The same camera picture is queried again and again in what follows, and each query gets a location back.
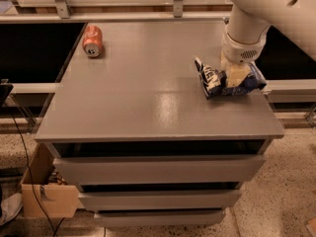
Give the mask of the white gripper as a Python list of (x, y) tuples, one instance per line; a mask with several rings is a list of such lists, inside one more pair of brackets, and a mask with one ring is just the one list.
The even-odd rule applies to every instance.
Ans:
[(228, 34), (228, 28), (225, 28), (222, 38), (222, 53), (228, 61), (232, 62), (226, 67), (227, 88), (238, 87), (248, 76), (251, 71), (250, 66), (236, 63), (251, 63), (256, 60), (266, 44), (267, 32), (268, 29), (264, 29), (254, 43), (242, 43), (233, 39)]

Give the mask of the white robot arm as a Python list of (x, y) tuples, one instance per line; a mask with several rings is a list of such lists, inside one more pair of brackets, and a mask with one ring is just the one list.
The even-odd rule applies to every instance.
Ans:
[(225, 27), (221, 66), (226, 85), (235, 87), (259, 57), (269, 27), (277, 28), (311, 58), (316, 59), (316, 0), (231, 0)]

